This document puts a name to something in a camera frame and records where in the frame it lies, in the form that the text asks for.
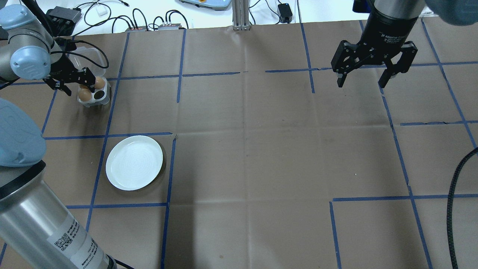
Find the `white sticker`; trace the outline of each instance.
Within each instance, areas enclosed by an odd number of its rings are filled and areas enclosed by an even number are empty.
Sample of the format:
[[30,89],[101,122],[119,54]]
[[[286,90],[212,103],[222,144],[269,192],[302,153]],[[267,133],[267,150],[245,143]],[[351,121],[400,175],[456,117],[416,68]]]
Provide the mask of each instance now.
[[106,256],[70,212],[47,241],[79,269],[96,269]]

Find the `gray device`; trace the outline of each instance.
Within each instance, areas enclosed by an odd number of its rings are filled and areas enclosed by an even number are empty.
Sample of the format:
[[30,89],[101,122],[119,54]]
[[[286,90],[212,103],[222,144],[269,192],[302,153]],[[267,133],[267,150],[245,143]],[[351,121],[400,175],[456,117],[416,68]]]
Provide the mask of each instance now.
[[191,3],[197,7],[207,7],[214,10],[225,10],[232,0],[180,0],[181,2]]

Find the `cable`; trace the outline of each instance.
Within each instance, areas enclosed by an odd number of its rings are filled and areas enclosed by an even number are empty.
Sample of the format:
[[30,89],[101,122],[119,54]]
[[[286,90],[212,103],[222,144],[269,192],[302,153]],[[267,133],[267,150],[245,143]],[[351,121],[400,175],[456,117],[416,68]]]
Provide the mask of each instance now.
[[87,44],[87,45],[90,45],[92,47],[94,47],[95,49],[97,49],[102,55],[103,57],[105,58],[106,60],[106,66],[101,66],[99,65],[98,63],[96,63],[95,61],[93,61],[92,59],[84,56],[84,55],[81,55],[79,53],[76,53],[76,52],[69,52],[69,51],[53,51],[51,52],[50,54],[58,54],[58,53],[62,53],[62,54],[71,54],[71,55],[75,55],[75,56],[79,56],[79,57],[82,57],[86,60],[88,60],[89,62],[91,62],[92,64],[94,64],[95,66],[99,67],[99,68],[102,68],[102,69],[107,69],[109,67],[109,60],[108,60],[108,57],[106,56],[105,52],[103,50],[101,50],[99,47],[97,47],[96,45],[90,43],[90,42],[87,42],[87,41],[83,41],[83,40],[74,40],[74,41],[70,41],[71,43],[83,43],[83,44]]
[[297,0],[297,10],[299,11],[299,22],[302,23],[302,15],[300,14],[299,0]]
[[254,18],[254,15],[252,15],[252,12],[250,12],[250,9],[249,9],[249,14],[250,14],[250,17],[252,18],[252,20],[254,21],[254,25],[256,24],[256,19]]
[[84,29],[84,30],[82,30],[82,31],[80,31],[80,32],[78,32],[78,33],[76,33],[76,34],[74,34],[72,37],[75,37],[75,36],[77,36],[77,35],[79,35],[79,34],[82,34],[82,33],[88,31],[89,29],[91,29],[91,28],[93,28],[93,27],[95,27],[95,26],[102,25],[103,23],[105,23],[105,22],[107,22],[107,21],[109,21],[109,20],[114,20],[114,19],[116,19],[116,18],[121,18],[121,17],[120,17],[120,16],[118,16],[118,17],[111,17],[111,18],[106,19],[106,20],[104,20],[104,21],[100,21],[100,22],[98,22],[98,23],[96,23],[96,24],[94,24],[94,25],[92,25],[92,26],[90,26],[90,27],[88,27],[88,28],[86,28],[86,29]]
[[184,17],[184,15],[183,15],[181,12],[179,12],[179,11],[173,11],[173,12],[169,13],[169,18],[168,18],[168,19],[169,19],[169,22],[171,22],[171,15],[173,15],[174,13],[178,13],[179,15],[182,16],[182,18],[183,18],[184,21],[186,22],[186,28],[189,29],[189,24],[187,23],[186,17]]
[[129,18],[129,17],[126,16],[126,15],[120,15],[120,16],[116,17],[115,20],[113,21],[113,25],[111,26],[111,33],[112,33],[112,34],[114,34],[115,22],[116,22],[117,19],[122,19],[122,20],[124,20],[124,21],[128,24],[128,29],[131,30],[131,25],[129,24],[129,22],[128,22],[127,20],[123,19],[122,17]]
[[253,4],[253,5],[250,6],[249,8],[251,9],[251,8],[255,7],[257,4],[259,4],[260,1],[261,1],[261,0],[258,0],[255,4]]
[[89,24],[87,22],[87,14],[95,5],[101,5],[101,6],[107,7],[108,10],[109,10],[108,19],[111,18],[111,14],[112,14],[111,8],[108,5],[100,3],[98,1],[96,1],[96,2],[86,2],[86,3],[83,3],[83,4],[79,4],[79,5],[76,6],[76,8],[79,8],[81,6],[88,5],[88,4],[90,4],[90,6],[88,7],[87,11],[85,12],[85,15],[83,15],[83,21],[86,23],[86,25],[92,26],[92,24]]
[[269,2],[267,2],[267,0],[266,0],[266,3],[267,3],[267,7],[268,7],[274,14],[276,14],[277,17],[279,17],[279,21],[275,23],[275,24],[279,24],[279,23],[281,22],[281,17],[279,16],[279,14],[277,14],[275,11],[273,11],[273,10],[271,9],[271,7],[269,6]]
[[19,79],[20,79],[20,78],[17,78],[17,79],[15,79],[15,80],[12,80],[12,81],[9,81],[9,82],[3,84],[2,86],[0,86],[0,90],[3,90],[4,88],[10,86],[11,84],[13,84],[14,82],[16,82],[16,81],[19,80]]
[[141,15],[143,15],[144,24],[146,26],[146,30],[148,31],[148,22],[146,21],[146,16],[144,16],[144,13],[140,9],[133,9],[133,21],[134,21],[134,25],[136,26],[136,29],[138,28],[138,24],[136,23],[136,19],[134,18],[134,12],[136,10],[139,11],[141,13]]
[[134,269],[133,267],[131,267],[131,266],[129,266],[129,265],[123,263],[123,262],[118,261],[117,259],[115,259],[115,261],[116,261],[117,264],[123,266],[126,269]]
[[153,24],[156,24],[156,20],[157,20],[157,19],[161,19],[161,21],[162,21],[163,24],[164,24],[164,19],[163,19],[161,16],[157,16],[156,18],[154,18],[154,20],[153,20],[152,23],[153,23]]
[[452,210],[453,210],[453,198],[455,196],[456,182],[460,175],[461,169],[468,162],[468,160],[478,153],[478,147],[468,153],[456,167],[455,173],[450,184],[450,192],[448,193],[448,202],[446,204],[446,234],[448,235],[448,250],[450,251],[451,265],[453,269],[458,269],[458,263],[455,255],[455,245],[453,243],[453,226],[452,226]]

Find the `power adapter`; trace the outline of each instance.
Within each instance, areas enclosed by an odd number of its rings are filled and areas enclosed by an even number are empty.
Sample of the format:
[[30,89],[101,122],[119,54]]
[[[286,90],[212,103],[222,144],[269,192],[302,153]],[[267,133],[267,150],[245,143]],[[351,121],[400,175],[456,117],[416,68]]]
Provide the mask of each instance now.
[[52,10],[48,10],[46,15],[55,26],[55,36],[69,36],[73,33],[76,23],[81,19],[81,9],[55,7]]
[[288,3],[277,5],[277,13],[281,17],[281,19],[280,19],[281,23],[291,23],[292,22],[293,14],[292,14],[291,6],[289,6]]

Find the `egg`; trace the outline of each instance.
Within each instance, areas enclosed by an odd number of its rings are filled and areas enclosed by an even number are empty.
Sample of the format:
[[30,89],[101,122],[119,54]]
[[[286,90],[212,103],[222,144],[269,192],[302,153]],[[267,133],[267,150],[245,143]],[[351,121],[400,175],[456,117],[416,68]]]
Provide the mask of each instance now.
[[95,89],[99,90],[105,87],[105,81],[101,77],[96,77]]
[[82,88],[78,91],[78,98],[83,102],[88,102],[92,97],[93,96],[89,89]]

